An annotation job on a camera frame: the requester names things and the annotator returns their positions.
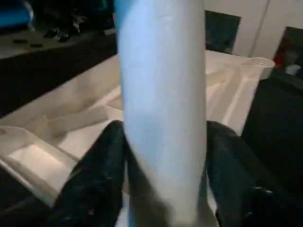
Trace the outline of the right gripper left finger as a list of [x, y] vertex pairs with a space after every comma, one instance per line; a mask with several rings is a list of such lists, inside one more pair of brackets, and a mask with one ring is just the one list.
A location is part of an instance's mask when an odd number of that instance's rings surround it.
[[123, 205], [123, 123], [109, 123], [74, 167], [47, 218], [49, 227], [113, 227]]

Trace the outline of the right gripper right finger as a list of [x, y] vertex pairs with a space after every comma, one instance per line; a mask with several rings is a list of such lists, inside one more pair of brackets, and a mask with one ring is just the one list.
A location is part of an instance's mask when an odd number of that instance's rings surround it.
[[231, 128], [207, 122], [205, 166], [221, 227], [301, 227], [303, 195], [274, 176]]

